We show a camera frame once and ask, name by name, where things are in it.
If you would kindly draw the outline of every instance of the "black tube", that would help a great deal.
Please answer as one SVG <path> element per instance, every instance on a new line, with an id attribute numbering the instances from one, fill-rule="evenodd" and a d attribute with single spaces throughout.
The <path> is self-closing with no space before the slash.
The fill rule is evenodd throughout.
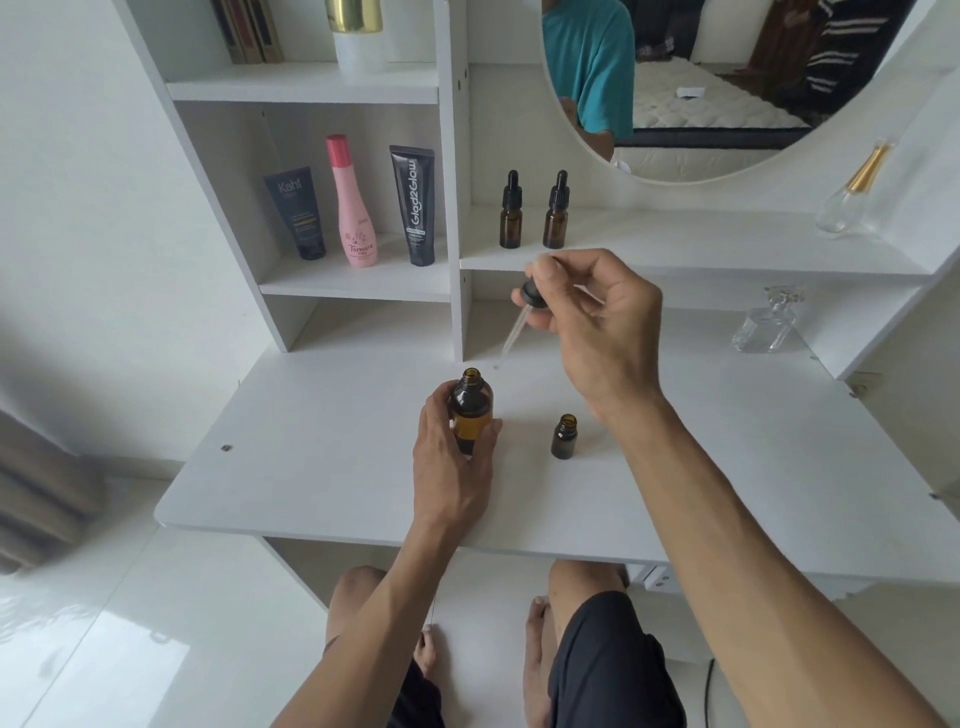
<path id="1" fill-rule="evenodd" d="M 391 146 L 390 156 L 410 262 L 433 265 L 433 150 Z"/>
<path id="2" fill-rule="evenodd" d="M 280 172 L 263 178 L 274 198 L 276 210 L 283 224 L 293 235 L 297 252 L 304 260 L 316 260 L 326 255 L 324 232 L 320 228 L 317 195 L 309 167 Z"/>

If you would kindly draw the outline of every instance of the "bed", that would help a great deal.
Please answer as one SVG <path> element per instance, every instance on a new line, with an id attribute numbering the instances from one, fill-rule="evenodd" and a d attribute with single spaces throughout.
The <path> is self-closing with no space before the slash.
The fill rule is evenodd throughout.
<path id="1" fill-rule="evenodd" d="M 677 97 L 701 87 L 701 98 Z M 809 133 L 796 116 L 682 58 L 636 65 L 634 133 L 614 161 L 639 177 L 696 182 L 771 157 Z"/>

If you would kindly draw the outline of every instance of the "round mirror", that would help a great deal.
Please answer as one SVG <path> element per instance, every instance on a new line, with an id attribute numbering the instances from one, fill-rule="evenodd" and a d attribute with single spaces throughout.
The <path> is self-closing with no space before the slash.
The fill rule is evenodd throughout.
<path id="1" fill-rule="evenodd" d="M 746 169 L 874 77 L 915 0 L 541 0 L 547 72 L 603 160 L 655 182 Z"/>

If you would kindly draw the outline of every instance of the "pink bottle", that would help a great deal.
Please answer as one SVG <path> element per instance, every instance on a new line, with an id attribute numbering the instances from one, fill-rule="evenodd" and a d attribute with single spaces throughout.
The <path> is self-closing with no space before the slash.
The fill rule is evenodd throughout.
<path id="1" fill-rule="evenodd" d="M 340 239 L 347 260 L 354 268 L 369 268 L 376 263 L 376 233 L 360 197 L 347 138 L 341 133 L 328 136 L 326 150 L 333 166 L 333 180 L 337 183 Z"/>

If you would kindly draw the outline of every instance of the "striped clothing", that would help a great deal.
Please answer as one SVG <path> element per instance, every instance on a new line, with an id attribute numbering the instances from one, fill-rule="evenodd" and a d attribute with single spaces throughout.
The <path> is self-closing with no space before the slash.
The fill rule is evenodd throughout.
<path id="1" fill-rule="evenodd" d="M 829 95 L 861 56 L 876 48 L 883 29 L 903 2 L 820 0 L 814 10 L 824 23 L 820 41 L 806 64 L 805 79 L 815 95 Z"/>

